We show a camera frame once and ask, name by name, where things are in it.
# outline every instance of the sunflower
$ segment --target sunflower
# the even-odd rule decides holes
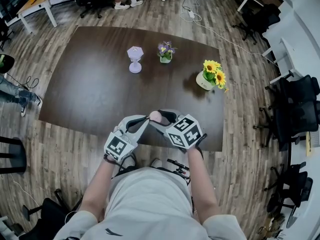
[[[221,70],[217,70],[215,73],[215,84],[224,86],[226,84],[226,76]]]
[[[217,65],[219,64],[217,62],[215,62],[214,60],[205,60],[203,65],[204,65],[204,69],[210,73],[216,73],[217,72]]]

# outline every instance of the green leaves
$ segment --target green leaves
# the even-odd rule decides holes
[[[215,74],[214,73],[210,73],[206,70],[203,70],[203,77],[205,80],[207,80],[208,82],[210,82],[213,86],[216,85],[216,80],[215,80]]]

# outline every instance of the purple flower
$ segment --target purple flower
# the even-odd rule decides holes
[[[169,46],[168,45],[159,44],[158,45],[158,49],[159,49],[159,54],[162,56],[162,55],[165,54],[165,52],[168,51]]]
[[[170,53],[170,54],[174,54],[175,52],[176,52],[175,48],[170,48],[168,50],[168,53]]]

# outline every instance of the white wall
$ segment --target white wall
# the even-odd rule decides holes
[[[320,81],[320,0],[286,1],[279,7],[281,21],[270,26],[264,34],[276,59],[286,50],[280,44],[284,38],[295,50],[302,75],[311,75]]]
[[[316,77],[320,83],[320,0],[284,0],[279,9],[281,21],[264,34],[275,58],[280,59],[286,53],[280,44],[280,39],[284,38],[294,49],[298,71],[302,75]],[[287,64],[284,61],[279,63],[282,74],[285,70],[283,65]],[[287,221],[283,225],[284,240],[315,240],[320,233],[320,148],[314,149],[313,153],[312,156],[306,156],[305,141],[292,145],[291,164],[306,161],[302,171],[308,172],[308,177],[313,179],[313,186],[309,201],[302,202],[295,212],[298,219],[294,225],[289,229],[286,229]],[[291,210],[283,208],[281,212],[288,219]]]

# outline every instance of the cable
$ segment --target cable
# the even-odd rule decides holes
[[[185,6],[184,5],[184,2],[185,2],[186,0],[183,0],[183,2],[182,2],[182,10],[185,10],[185,11],[188,11],[188,12],[191,12],[192,10],[191,10],[191,8],[189,7],[189,6]],[[198,0],[195,0],[196,1],[196,5],[191,5],[191,7],[199,7],[200,6],[200,4],[199,4],[199,2],[198,2]],[[180,12],[180,18],[181,19],[183,19],[185,22],[189,22],[189,23],[191,23],[191,22],[193,22],[193,21],[196,21],[196,22],[200,22],[201,20],[202,20],[202,17],[199,15],[199,14],[196,14],[196,13],[194,13],[194,12],[192,12],[194,15],[197,15],[198,17],[199,17],[199,19],[192,19],[191,21],[188,21],[188,20],[186,20],[186,19],[184,19],[183,17],[182,17],[182,15],[184,15],[184,14],[187,14],[187,12]]]
[[[31,89],[35,88],[38,84],[39,84],[39,78],[35,78],[33,79],[31,85],[29,86],[29,83],[31,81],[31,75],[29,75],[26,79],[26,82],[25,83],[20,83],[19,81],[17,81],[12,75],[10,75],[9,73],[7,73],[8,76],[10,76],[14,81],[16,81],[20,87],[23,87],[23,88],[26,88],[28,91],[30,91]]]
[[[248,53],[248,54],[250,54],[250,55],[261,55],[261,56],[262,56],[262,53],[251,53],[251,52],[247,51],[245,48],[241,47],[240,45],[237,45],[237,44],[235,44],[235,43],[233,43],[233,42],[225,39],[224,37],[222,37],[221,35],[219,35],[219,34],[216,33],[215,31],[213,31],[212,29],[210,29],[210,28],[208,28],[208,27],[206,27],[206,26],[204,26],[204,25],[201,25],[201,24],[197,23],[196,21],[194,21],[194,23],[197,24],[197,25],[199,25],[200,27],[203,27],[203,28],[205,28],[205,29],[207,29],[207,30],[215,33],[218,37],[222,38],[223,40],[227,41],[227,42],[230,43],[230,44],[233,44],[233,45],[236,46],[236,47],[241,48],[242,50],[244,50],[246,53]],[[273,65],[275,65],[276,67],[279,68],[278,65],[276,65],[273,61],[271,61],[271,60],[268,59],[267,57],[263,57],[263,58],[265,58],[266,60],[270,61]]]
[[[196,5],[192,5],[192,7],[199,7],[200,4],[199,4],[198,0],[195,0],[195,1],[196,1],[197,4],[196,4]],[[230,43],[230,44],[233,44],[233,45],[236,46],[236,47],[239,47],[240,49],[244,50],[246,53],[248,53],[248,54],[250,54],[250,55],[261,55],[263,58],[265,58],[266,60],[268,60],[269,62],[271,62],[271,63],[272,63],[273,65],[275,65],[277,68],[279,68],[279,66],[278,66],[277,64],[275,64],[273,61],[271,61],[271,60],[268,59],[267,57],[264,57],[264,56],[262,55],[262,53],[252,53],[252,52],[249,52],[249,51],[247,51],[246,49],[244,49],[243,47],[241,47],[240,45],[237,45],[237,44],[235,44],[235,43],[233,43],[233,42],[225,39],[224,37],[222,37],[221,35],[219,35],[219,34],[218,34],[217,32],[215,32],[214,30],[212,30],[212,29],[210,29],[210,28],[208,28],[208,27],[206,27],[206,26],[204,26],[204,25],[199,24],[198,22],[200,22],[200,21],[202,20],[202,17],[201,17],[199,14],[193,13],[194,15],[199,16],[200,19],[194,19],[194,18],[193,18],[191,21],[188,21],[188,20],[184,19],[184,18],[182,17],[183,14],[186,14],[186,12],[180,13],[180,18],[183,19],[185,22],[188,22],[188,23],[194,22],[194,23],[197,24],[198,26],[203,27],[203,28],[205,28],[205,29],[213,32],[213,33],[216,34],[218,37],[222,38],[223,40],[227,41],[227,42]]]
[[[71,213],[77,213],[77,212],[78,212],[77,210],[72,210],[72,211],[70,211],[70,212],[65,216],[64,225],[66,225],[66,223],[67,223],[67,217],[68,217],[68,215],[71,214]]]
[[[31,197],[32,200],[33,200],[33,201],[36,203],[36,205],[39,207],[40,205],[37,203],[37,201],[36,201],[27,191],[25,191],[18,182],[16,182],[16,181],[14,180],[14,177],[12,176],[11,173],[10,173],[10,175],[11,175],[11,178],[12,178],[12,180],[13,180],[13,183],[18,184],[19,187],[22,189],[22,191],[23,191],[24,193],[26,193],[29,197]]]

